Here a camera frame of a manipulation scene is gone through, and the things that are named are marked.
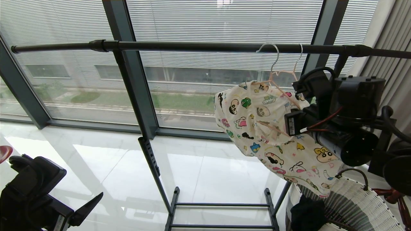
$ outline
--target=white curtain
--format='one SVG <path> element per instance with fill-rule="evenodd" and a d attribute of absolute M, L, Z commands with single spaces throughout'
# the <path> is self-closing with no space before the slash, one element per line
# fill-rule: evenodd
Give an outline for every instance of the white curtain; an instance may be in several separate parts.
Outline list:
<path fill-rule="evenodd" d="M 372 30 L 375 46 L 378 49 L 411 51 L 411 1 L 392 1 L 392 9 L 388 14 L 386 23 L 378 34 Z M 387 57 L 369 57 L 357 61 L 349 74 L 360 76 L 377 76 L 386 80 L 386 85 L 381 99 L 381 106 L 389 105 L 394 109 L 393 118 L 397 119 L 396 127 L 406 133 L 411 132 L 411 60 Z"/>

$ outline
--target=white label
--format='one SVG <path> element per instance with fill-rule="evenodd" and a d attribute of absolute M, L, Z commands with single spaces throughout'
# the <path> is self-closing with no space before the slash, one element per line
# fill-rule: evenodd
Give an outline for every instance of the white label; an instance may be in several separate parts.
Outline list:
<path fill-rule="evenodd" d="M 294 128 L 294 118 L 289 118 L 288 119 L 288 125 L 290 128 L 290 135 L 293 136 L 296 133 L 296 130 Z"/>
<path fill-rule="evenodd" d="M 53 231 L 60 231 L 63 224 L 64 224 L 64 216 L 59 215 L 55 223 Z"/>

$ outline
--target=floor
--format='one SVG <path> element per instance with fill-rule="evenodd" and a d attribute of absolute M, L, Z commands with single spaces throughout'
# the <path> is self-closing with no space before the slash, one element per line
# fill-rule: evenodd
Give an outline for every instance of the floor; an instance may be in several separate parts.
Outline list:
<path fill-rule="evenodd" d="M 71 227 L 70 231 L 164 230 L 167 211 L 138 137 L 58 127 L 38 130 L 33 125 L 0 123 L 0 144 L 12 146 L 13 155 L 27 154 L 33 158 L 41 155 L 67 170 L 50 195 L 78 209 L 104 192 L 103 199 L 83 224 Z M 157 136 L 151 144 L 169 200 L 178 186 L 180 202 L 265 203 L 263 192 L 269 188 L 275 203 L 285 184 L 256 158 L 242 155 L 229 142 Z M 1 164 L 0 188 L 15 175 L 6 162 Z M 362 181 L 355 174 L 352 178 Z M 371 175 L 369 181 L 372 187 L 388 188 L 382 178 Z M 397 206 L 389 206 L 399 218 Z M 277 219 L 284 230 L 285 205 Z M 174 223 L 270 225 L 270 219 L 265 208 L 179 208 Z"/>

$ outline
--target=clothes rack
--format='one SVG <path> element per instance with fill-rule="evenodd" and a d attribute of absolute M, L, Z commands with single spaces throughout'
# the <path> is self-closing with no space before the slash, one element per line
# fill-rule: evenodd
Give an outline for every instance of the clothes rack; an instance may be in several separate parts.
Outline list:
<path fill-rule="evenodd" d="M 301 53 L 300 44 L 276 44 L 281 53 Z M 171 231 L 172 228 L 203 228 L 203 229 L 272 229 L 279 231 L 276 214 L 290 188 L 291 183 L 287 182 L 280 194 L 280 197 L 274 207 L 269 189 L 264 190 L 266 203 L 247 204 L 247 203 L 182 203 L 178 202 L 180 193 L 179 187 L 176 187 L 173 192 L 171 203 L 167 199 L 167 195 L 160 181 L 160 170 L 157 166 L 150 141 L 147 139 L 147 131 L 145 130 L 144 121 L 141 117 L 141 111 L 135 97 L 133 97 L 132 87 L 128 71 L 125 65 L 124 56 L 121 51 L 138 50 L 138 51 L 197 51 L 197 52 L 248 52 L 255 53 L 261 44 L 256 43 L 197 43 L 197 42 L 123 42 L 117 40 L 93 40 L 86 43 L 68 43 L 68 44 L 47 44 L 36 46 L 12 46 L 13 53 L 22 53 L 30 51 L 56 51 L 56 50 L 94 50 L 99 52 L 112 51 L 115 60 L 119 66 L 121 75 L 130 100 L 140 125 L 142 137 L 139 138 L 139 143 L 144 156 L 149 165 L 151 174 L 156 182 L 158 190 L 161 194 L 163 202 L 169 213 L 165 231 Z M 411 52 L 392 51 L 383 49 L 373 49 L 364 45 L 303 45 L 303 53 L 311 54 L 336 54 L 339 55 L 335 64 L 334 71 L 338 76 L 341 73 L 348 57 L 365 57 L 365 56 L 384 56 L 392 58 L 411 59 Z M 276 53 L 274 47 L 265 46 L 260 50 L 261 53 Z M 199 225 L 199 224 L 173 224 L 175 211 L 177 206 L 217 206 L 217 207 L 267 207 L 270 215 L 270 226 L 247 226 L 247 225 Z"/>

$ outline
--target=woven basket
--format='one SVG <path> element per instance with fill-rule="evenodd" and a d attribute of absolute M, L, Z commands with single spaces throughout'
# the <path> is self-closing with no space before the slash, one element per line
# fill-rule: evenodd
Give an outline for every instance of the woven basket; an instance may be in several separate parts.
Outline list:
<path fill-rule="evenodd" d="M 365 178 L 365 185 L 341 177 L 347 170 L 360 172 Z M 394 215 L 391 213 L 383 199 L 372 189 L 368 188 L 366 175 L 357 169 L 345 169 L 337 174 L 337 180 L 327 198 L 320 198 L 304 186 L 292 184 L 287 203 L 286 227 L 291 230 L 291 208 L 298 204 L 301 195 L 312 200 L 324 200 L 326 217 L 337 221 L 357 231 L 402 231 Z M 327 223 L 320 231 L 343 231 L 337 225 Z"/>

